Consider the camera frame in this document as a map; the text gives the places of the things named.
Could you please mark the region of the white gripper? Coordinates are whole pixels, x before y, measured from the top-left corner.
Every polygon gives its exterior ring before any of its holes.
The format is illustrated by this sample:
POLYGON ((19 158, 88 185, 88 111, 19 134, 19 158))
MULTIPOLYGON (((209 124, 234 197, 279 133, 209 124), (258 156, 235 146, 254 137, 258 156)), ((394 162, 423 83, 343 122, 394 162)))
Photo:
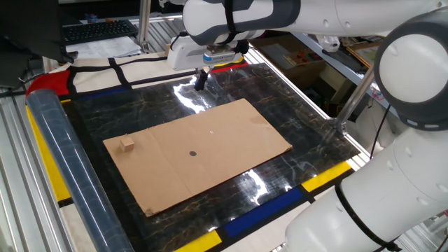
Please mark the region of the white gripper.
MULTIPOLYGON (((242 57, 240 52, 235 52, 236 45, 236 43, 230 45, 197 45, 189 36, 173 38, 167 61, 175 71, 201 69, 236 62, 242 57)), ((205 88, 208 75, 204 69, 197 72, 194 84, 196 91, 205 88)))

